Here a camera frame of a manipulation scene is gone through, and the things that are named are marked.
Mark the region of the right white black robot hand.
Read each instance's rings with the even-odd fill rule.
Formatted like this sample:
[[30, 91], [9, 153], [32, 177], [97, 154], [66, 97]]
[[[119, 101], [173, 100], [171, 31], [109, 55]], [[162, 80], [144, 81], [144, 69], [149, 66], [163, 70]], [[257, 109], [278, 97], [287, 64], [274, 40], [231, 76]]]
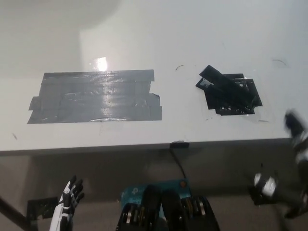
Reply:
[[[290, 134], [291, 146], [303, 190], [308, 189], [308, 127], [295, 111], [287, 111], [284, 116], [285, 127]], [[294, 195], [284, 185], [270, 176], [256, 173], [254, 188], [267, 197], [292, 197]]]

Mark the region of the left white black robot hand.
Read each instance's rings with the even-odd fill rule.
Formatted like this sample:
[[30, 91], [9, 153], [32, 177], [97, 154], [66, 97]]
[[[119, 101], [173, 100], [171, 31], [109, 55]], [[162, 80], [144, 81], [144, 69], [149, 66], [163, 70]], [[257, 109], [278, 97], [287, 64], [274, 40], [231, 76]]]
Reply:
[[74, 175], [66, 184], [54, 209], [49, 231], [72, 231], [76, 207], [84, 196], [83, 180], [77, 180]]

